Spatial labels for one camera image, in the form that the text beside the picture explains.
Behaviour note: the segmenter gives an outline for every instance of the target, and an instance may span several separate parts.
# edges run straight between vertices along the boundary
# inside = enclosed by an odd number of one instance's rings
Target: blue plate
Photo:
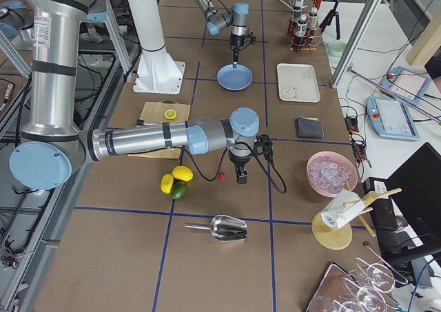
[[[248,87],[253,80],[251,70],[241,64],[233,67],[228,64],[222,67],[218,72],[218,82],[226,90],[243,90]]]

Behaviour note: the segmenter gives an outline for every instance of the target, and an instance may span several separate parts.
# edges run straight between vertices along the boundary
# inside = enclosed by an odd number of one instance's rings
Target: lemon
[[[185,182],[193,179],[193,171],[184,165],[176,166],[172,171],[172,175],[175,179]]]
[[[165,119],[167,119],[169,121],[176,119],[177,116],[178,116],[178,114],[173,109],[168,109],[168,110],[165,110],[165,112],[164,112]]]
[[[161,191],[164,194],[170,194],[172,192],[174,177],[170,173],[164,174],[161,179]]]

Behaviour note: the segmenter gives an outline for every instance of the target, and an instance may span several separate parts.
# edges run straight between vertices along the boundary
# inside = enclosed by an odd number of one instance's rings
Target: wooden stick
[[[352,205],[357,204],[357,202],[360,202],[360,200],[350,200],[349,202],[344,202],[343,205],[346,207],[351,207]]]
[[[363,224],[363,226],[365,226],[365,229],[368,231],[369,234],[371,234],[371,236],[373,238],[375,238],[377,236],[377,234],[375,234],[375,232],[372,230],[372,228],[369,226],[369,224],[367,223],[367,221],[363,218],[363,216],[358,215],[358,219],[359,221],[361,221],[361,223]]]
[[[366,213],[368,213],[368,212],[370,212],[370,211],[372,211],[372,210],[373,210],[372,207],[367,207],[366,209],[364,209],[363,211],[361,211],[361,214],[359,214],[359,216],[361,216],[362,214],[366,214]]]
[[[401,191],[401,188],[392,189],[389,191],[386,191],[385,193],[379,194],[376,191],[370,191],[367,193],[361,200],[365,204],[366,207],[368,207],[370,204],[375,202],[379,198],[384,198],[390,195],[394,195],[396,193],[399,193]]]

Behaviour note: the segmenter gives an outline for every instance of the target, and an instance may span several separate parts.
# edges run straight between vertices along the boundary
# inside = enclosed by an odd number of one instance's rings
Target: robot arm
[[[258,116],[248,108],[236,110],[226,121],[80,132],[72,120],[79,25],[99,0],[27,1],[34,8],[35,26],[32,104],[30,122],[21,129],[22,144],[9,162],[17,180],[33,189],[51,189],[82,165],[106,156],[189,145],[193,154],[228,148],[241,175],[238,183],[245,183],[245,163],[258,132]]]
[[[225,149],[229,158],[243,172],[252,151],[258,132],[257,113],[246,107],[233,112],[229,120],[193,120],[163,123],[146,128],[99,130],[80,133],[80,143],[85,154],[81,164],[155,149],[167,149],[188,145],[192,154]],[[74,168],[81,153],[75,149],[64,150],[65,144],[30,141],[19,145],[10,157],[10,169],[15,178],[33,189],[51,189],[64,183],[77,169]],[[244,177],[238,183],[246,183]]]
[[[196,2],[205,16],[206,26],[211,35],[218,34],[233,25],[229,44],[233,51],[233,65],[236,66],[239,52],[245,47],[245,42],[249,41],[249,44],[256,42],[256,37],[247,28],[248,5],[236,3],[232,9],[220,13],[212,0],[196,0]]]

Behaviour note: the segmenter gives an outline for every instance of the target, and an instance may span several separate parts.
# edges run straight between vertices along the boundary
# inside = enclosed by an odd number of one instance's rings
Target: white milk carton
[[[364,208],[365,204],[358,194],[343,189],[320,215],[330,229],[340,229],[361,214]]]

